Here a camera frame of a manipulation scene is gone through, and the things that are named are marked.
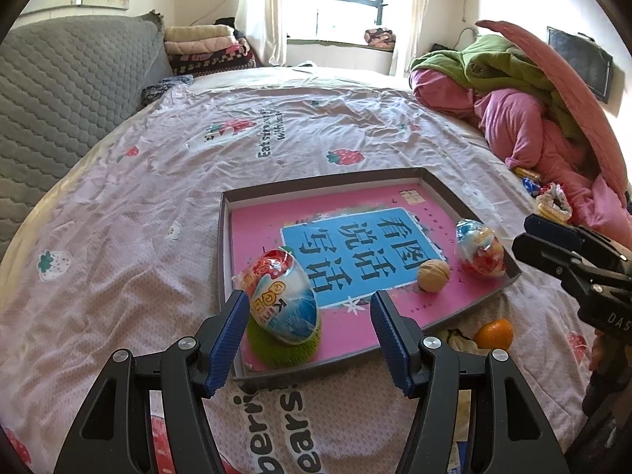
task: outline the orange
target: orange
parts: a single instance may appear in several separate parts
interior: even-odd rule
[[[508,350],[513,342],[513,326],[507,319],[498,319],[481,327],[474,342],[482,350]]]

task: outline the stack of blankets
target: stack of blankets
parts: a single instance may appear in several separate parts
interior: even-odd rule
[[[632,248],[626,165],[595,96],[538,37],[512,23],[477,25],[502,36],[413,61],[417,100],[478,128],[508,168],[533,169],[561,185],[572,224]]]
[[[245,37],[226,25],[169,27],[164,34],[164,48],[175,75],[197,77],[257,67]]]

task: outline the window sill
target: window sill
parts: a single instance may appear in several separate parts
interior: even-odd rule
[[[289,45],[321,45],[321,46],[338,46],[342,48],[362,48],[366,50],[376,50],[378,52],[393,53],[393,50],[385,50],[369,46],[368,44],[345,43],[341,41],[324,41],[322,39],[288,39]]]

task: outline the tray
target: tray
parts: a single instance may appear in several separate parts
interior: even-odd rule
[[[218,234],[219,298],[232,276],[264,251],[289,248],[312,274],[322,338],[311,362],[268,370],[244,336],[233,377],[248,388],[281,388],[327,375],[380,354],[369,298],[388,290],[403,315],[425,331],[444,329],[519,276],[505,251],[506,274],[489,279],[463,272],[454,256],[455,225],[479,220],[424,168],[386,169],[291,180],[225,192]],[[452,268],[437,294],[415,283],[418,265],[444,256]]]

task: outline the metal screw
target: metal screw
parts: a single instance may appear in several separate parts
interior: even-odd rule
[[[508,359],[510,359],[510,356],[507,353],[507,351],[503,351],[503,350],[492,351],[492,356],[494,356],[494,358],[497,359],[498,361],[507,361]]]
[[[122,361],[127,360],[130,357],[130,354],[125,350],[118,350],[115,354],[112,355],[112,359],[116,363],[121,363]]]
[[[423,340],[423,344],[429,350],[438,350],[438,348],[441,347],[441,340],[439,340],[437,337],[426,337]]]
[[[181,350],[190,350],[193,349],[195,347],[195,339],[193,337],[184,337],[183,339],[180,339],[180,341],[178,342],[178,348],[180,348]]]

